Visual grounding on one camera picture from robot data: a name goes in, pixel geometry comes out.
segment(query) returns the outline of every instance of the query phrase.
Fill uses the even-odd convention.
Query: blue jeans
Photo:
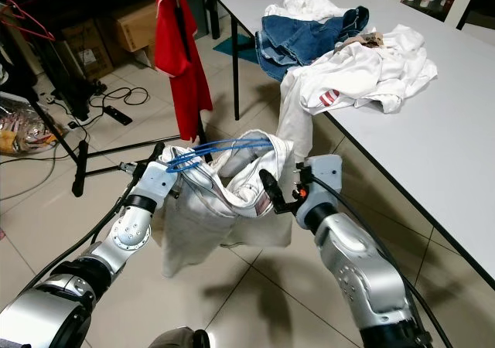
[[[256,53],[261,68],[278,81],[293,66],[308,66],[335,48],[335,43],[356,36],[368,23],[368,9],[358,6],[343,17],[325,23],[299,21],[278,15],[263,17],[256,32]]]

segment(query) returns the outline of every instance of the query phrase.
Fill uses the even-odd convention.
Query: tiled floor
[[[229,32],[224,29],[222,39]],[[209,139],[229,138],[251,128],[275,132],[278,84],[253,63],[240,62],[241,120],[232,105],[231,58],[212,50],[209,36],[197,40],[210,85],[214,112],[203,113]],[[102,79],[114,90],[144,87],[150,101],[128,106],[112,101],[133,118],[122,126],[103,117],[89,128],[90,147],[112,148],[177,134],[168,80],[149,68],[128,64]],[[39,92],[50,91],[41,81]],[[68,122],[63,110],[52,115]],[[93,109],[92,115],[99,109]],[[72,146],[82,138],[69,133]],[[323,116],[315,118],[314,154],[343,157],[343,193],[390,246],[405,274],[416,282],[456,347],[495,346],[495,293],[433,230],[417,210]],[[91,168],[146,157],[152,147],[92,159]],[[36,157],[48,157],[44,152]],[[57,155],[63,155],[59,148]],[[16,162],[0,168],[1,196],[29,188],[50,169],[49,162]],[[56,163],[50,179],[37,189],[0,202],[0,308],[47,262],[86,233],[114,203],[129,181],[123,172],[87,180],[83,197],[71,192],[75,168]],[[207,329],[215,347],[362,346],[350,311],[333,276],[325,269],[310,232],[297,226],[286,249],[219,248],[203,264],[176,277],[161,276],[161,252],[150,241],[127,264],[102,298],[84,348],[147,347],[157,335],[177,326]],[[433,333],[431,324],[426,326]],[[435,347],[443,346],[438,336]]]

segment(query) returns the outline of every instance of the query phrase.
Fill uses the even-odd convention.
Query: red hanger
[[[30,29],[24,29],[22,27],[16,26],[16,25],[6,21],[5,19],[0,19],[0,23],[4,24],[6,26],[14,27],[15,29],[18,29],[19,31],[27,32],[30,35],[38,36],[38,37],[41,37],[44,39],[48,39],[50,41],[55,41],[55,36],[53,36],[51,32],[48,32],[44,25],[42,25],[36,19],[34,19],[28,12],[25,12],[24,10],[22,10],[22,8],[20,6],[18,6],[17,3],[14,2],[13,0],[6,0],[5,1],[5,6],[2,8],[2,10],[0,10],[0,15],[4,15],[5,11],[11,7],[17,9],[21,13],[21,14],[15,14],[14,9],[12,9],[12,16],[16,17],[17,19],[31,19],[37,26],[39,26],[41,28],[41,30],[44,33],[37,33],[37,32],[31,31]]]

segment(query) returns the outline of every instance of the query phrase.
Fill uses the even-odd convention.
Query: red garment on hanger
[[[186,0],[179,0],[186,26],[187,45],[191,61],[188,61],[175,16],[176,0],[156,0],[155,66],[170,78],[173,103],[176,109],[180,137],[196,139],[198,115],[201,110],[212,111],[210,90],[201,65],[200,55],[194,43],[197,31],[193,14]]]

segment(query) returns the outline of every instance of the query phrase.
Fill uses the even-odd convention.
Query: silver robot arm segment
[[[44,282],[5,307],[0,313],[0,348],[82,344],[97,301],[126,261],[149,240],[152,215],[176,181],[176,173],[166,169],[148,163],[105,240],[91,245],[75,261],[59,264]]]
[[[313,181],[341,189],[342,160],[338,155],[309,158],[298,164],[301,182],[285,203],[268,172],[260,172],[276,213],[291,211],[298,225],[311,230],[326,268],[348,301],[365,348],[430,347],[430,336],[418,327],[398,270],[379,252],[374,239],[345,213],[336,197]]]

